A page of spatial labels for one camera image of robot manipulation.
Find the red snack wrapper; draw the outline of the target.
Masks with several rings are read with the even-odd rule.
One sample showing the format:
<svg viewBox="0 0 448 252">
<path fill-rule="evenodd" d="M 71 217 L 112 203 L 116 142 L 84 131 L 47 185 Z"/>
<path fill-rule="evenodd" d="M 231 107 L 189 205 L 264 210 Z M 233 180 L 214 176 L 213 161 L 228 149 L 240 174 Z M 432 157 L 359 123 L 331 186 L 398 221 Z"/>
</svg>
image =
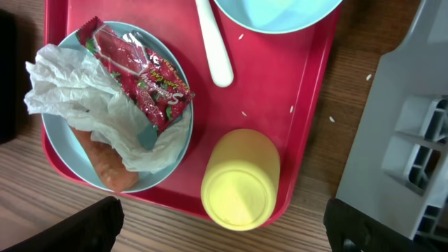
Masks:
<svg viewBox="0 0 448 252">
<path fill-rule="evenodd" d="M 167 59 L 144 46 L 133 34 L 119 37 L 98 17 L 77 32 L 126 95 L 146 115 L 158 135 L 179 118 L 194 94 Z"/>
</svg>

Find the white napkin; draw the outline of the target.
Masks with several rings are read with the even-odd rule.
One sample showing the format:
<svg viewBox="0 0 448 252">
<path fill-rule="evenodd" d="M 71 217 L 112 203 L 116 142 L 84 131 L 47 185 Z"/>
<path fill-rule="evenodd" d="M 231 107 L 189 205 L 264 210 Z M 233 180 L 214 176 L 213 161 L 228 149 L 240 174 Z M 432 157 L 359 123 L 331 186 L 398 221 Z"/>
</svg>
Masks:
<svg viewBox="0 0 448 252">
<path fill-rule="evenodd" d="M 92 55 L 48 44 L 26 63 L 32 89 L 24 102 L 30 114 L 60 116 L 90 139 L 118 152 L 127 170 L 155 173 L 181 159 L 190 134 L 191 112 L 168 127 L 154 147 L 144 147 L 150 122 Z"/>
</svg>

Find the orange carrot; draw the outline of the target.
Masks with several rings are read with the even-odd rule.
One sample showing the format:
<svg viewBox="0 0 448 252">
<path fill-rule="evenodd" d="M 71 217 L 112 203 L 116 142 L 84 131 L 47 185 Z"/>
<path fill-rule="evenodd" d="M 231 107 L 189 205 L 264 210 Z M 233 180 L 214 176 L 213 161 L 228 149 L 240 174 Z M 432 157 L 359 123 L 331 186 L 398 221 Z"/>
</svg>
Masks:
<svg viewBox="0 0 448 252">
<path fill-rule="evenodd" d="M 139 180 L 139 174 L 128 171 L 120 155 L 110 145 L 91 140 L 91 132 L 74 127 L 71 127 L 71 131 L 83 147 L 99 179 L 108 189 L 121 193 Z"/>
</svg>

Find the small light blue bowl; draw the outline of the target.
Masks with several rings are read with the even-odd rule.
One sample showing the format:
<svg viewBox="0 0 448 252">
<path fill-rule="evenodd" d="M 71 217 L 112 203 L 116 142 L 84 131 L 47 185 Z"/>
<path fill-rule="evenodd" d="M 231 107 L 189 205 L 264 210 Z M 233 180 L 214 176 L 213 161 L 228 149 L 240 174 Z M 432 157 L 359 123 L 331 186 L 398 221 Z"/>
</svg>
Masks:
<svg viewBox="0 0 448 252">
<path fill-rule="evenodd" d="M 264 34 L 308 28 L 332 13 L 342 0 L 215 0 L 233 22 Z"/>
</svg>

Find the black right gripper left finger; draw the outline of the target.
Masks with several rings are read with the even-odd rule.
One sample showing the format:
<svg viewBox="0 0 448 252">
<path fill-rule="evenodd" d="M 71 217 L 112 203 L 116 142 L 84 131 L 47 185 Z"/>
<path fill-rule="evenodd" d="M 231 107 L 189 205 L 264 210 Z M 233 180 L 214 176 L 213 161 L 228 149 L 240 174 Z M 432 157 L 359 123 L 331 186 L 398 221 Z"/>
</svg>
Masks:
<svg viewBox="0 0 448 252">
<path fill-rule="evenodd" d="M 110 251 L 124 223 L 121 201 L 109 196 L 4 252 Z"/>
</svg>

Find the yellow plastic cup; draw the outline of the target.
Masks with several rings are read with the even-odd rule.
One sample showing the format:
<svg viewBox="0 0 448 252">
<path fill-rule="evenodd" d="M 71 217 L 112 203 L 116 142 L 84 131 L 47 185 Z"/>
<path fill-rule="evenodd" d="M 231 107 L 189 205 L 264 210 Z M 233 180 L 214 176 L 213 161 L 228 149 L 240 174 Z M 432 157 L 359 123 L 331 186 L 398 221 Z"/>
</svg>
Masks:
<svg viewBox="0 0 448 252">
<path fill-rule="evenodd" d="M 281 161 L 276 146 L 253 129 L 236 129 L 214 146 L 201 187 L 209 217 L 220 226 L 247 231 L 272 215 Z"/>
</svg>

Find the light blue plate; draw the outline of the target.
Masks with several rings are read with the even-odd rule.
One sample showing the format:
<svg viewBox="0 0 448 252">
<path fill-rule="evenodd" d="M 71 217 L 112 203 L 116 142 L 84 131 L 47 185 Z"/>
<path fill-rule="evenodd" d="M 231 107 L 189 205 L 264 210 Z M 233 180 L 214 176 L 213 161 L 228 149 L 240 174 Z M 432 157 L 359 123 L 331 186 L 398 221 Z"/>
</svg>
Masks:
<svg viewBox="0 0 448 252">
<path fill-rule="evenodd" d="M 127 32 L 139 32 L 145 44 L 153 48 L 162 57 L 174 64 L 183 80 L 186 79 L 181 65 L 168 49 L 168 47 L 156 36 L 133 24 L 125 22 L 107 21 L 106 24 L 119 36 Z M 58 115 L 42 115 L 43 121 L 43 145 L 45 153 L 53 167 L 68 176 L 69 178 L 105 191 L 109 189 L 101 182 L 93 166 L 91 165 L 85 151 L 69 129 L 66 121 Z M 194 174 L 194 169 L 189 168 L 187 161 L 189 156 L 188 145 L 193 133 L 193 123 L 189 124 L 188 136 L 185 145 L 179 154 L 178 160 L 168 167 L 152 174 L 148 171 L 139 173 L 139 180 L 125 194 L 144 195 L 147 190 L 156 191 L 161 189 L 164 192 L 186 193 L 186 188 L 193 185 L 193 179 L 198 176 Z"/>
</svg>

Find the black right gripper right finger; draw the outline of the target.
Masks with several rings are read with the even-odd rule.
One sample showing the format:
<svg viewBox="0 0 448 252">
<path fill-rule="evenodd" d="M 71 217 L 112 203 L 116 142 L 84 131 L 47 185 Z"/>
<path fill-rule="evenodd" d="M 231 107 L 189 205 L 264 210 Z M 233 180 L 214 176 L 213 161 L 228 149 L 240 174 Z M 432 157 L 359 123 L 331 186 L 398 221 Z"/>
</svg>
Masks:
<svg viewBox="0 0 448 252">
<path fill-rule="evenodd" d="M 335 198 L 328 200 L 323 224 L 332 252 L 428 252 L 431 250 Z"/>
</svg>

